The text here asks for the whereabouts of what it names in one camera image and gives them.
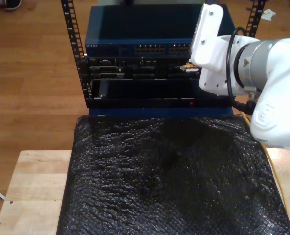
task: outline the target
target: black cable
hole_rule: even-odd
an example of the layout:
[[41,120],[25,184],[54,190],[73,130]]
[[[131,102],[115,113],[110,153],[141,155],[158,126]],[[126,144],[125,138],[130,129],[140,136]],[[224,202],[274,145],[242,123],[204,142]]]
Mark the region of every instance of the black cable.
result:
[[243,104],[243,103],[239,103],[235,101],[233,91],[232,91],[231,68],[230,68],[231,51],[232,51],[232,46],[233,46],[235,36],[237,35],[239,31],[241,31],[246,36],[247,32],[244,28],[242,27],[236,28],[229,40],[228,47],[227,47],[227,55],[226,55],[227,91],[228,91],[228,96],[230,98],[230,101],[233,107],[235,107],[239,111],[242,111],[246,114],[252,114],[255,108],[255,103],[253,101],[248,101],[247,104]]

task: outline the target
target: bubble wrap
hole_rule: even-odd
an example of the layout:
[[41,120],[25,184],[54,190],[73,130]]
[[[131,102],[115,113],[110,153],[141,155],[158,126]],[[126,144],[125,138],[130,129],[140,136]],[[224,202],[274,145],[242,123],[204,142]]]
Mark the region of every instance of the bubble wrap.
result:
[[58,235],[290,235],[241,117],[79,118]]

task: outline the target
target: yellow cable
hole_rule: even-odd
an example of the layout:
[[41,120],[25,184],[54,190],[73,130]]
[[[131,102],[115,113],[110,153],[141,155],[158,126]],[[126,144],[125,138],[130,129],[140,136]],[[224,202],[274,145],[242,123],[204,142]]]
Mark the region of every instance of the yellow cable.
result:
[[[243,112],[241,112],[241,114],[242,114],[243,119],[245,120],[246,124],[250,127],[250,121],[249,121],[249,119],[247,118],[247,116],[246,116]],[[269,154],[268,151],[267,151],[267,148],[266,148],[265,145],[262,144],[262,143],[261,143],[261,146],[262,146],[263,150],[265,151],[265,153],[266,153],[266,155],[267,155],[267,157],[268,157],[268,161],[269,161],[270,164],[271,164],[272,170],[273,170],[274,175],[275,175],[275,179],[276,179],[276,181],[277,181],[277,184],[278,184],[278,186],[279,186],[279,188],[280,188],[280,192],[281,192],[281,194],[282,194],[284,207],[285,207],[285,209],[286,209],[286,213],[287,213],[287,215],[288,215],[288,209],[287,209],[286,199],[285,199],[284,191],[283,191],[282,186],[281,186],[281,181],[280,181],[280,179],[279,179],[279,177],[278,177],[278,175],[277,175],[277,172],[276,172],[275,166],[274,166],[274,164],[273,164],[273,161],[272,161],[272,158],[271,158],[270,154]]]

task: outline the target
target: blue network switch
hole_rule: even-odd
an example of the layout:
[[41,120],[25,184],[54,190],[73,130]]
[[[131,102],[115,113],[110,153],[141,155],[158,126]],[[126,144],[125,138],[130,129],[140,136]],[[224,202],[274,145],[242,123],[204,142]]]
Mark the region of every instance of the blue network switch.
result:
[[[201,4],[93,6],[88,57],[188,57]],[[219,35],[234,24],[225,5]]]

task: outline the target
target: white robotic arm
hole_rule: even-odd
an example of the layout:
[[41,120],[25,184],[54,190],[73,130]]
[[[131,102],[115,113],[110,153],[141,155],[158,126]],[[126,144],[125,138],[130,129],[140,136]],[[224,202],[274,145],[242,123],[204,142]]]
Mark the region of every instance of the white robotic arm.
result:
[[[202,67],[199,86],[229,95],[226,55],[231,36],[217,36],[223,10],[205,4],[191,46],[191,62]],[[236,35],[230,54],[233,95],[249,94],[255,102],[251,120],[254,138],[290,149],[290,39],[259,41]]]

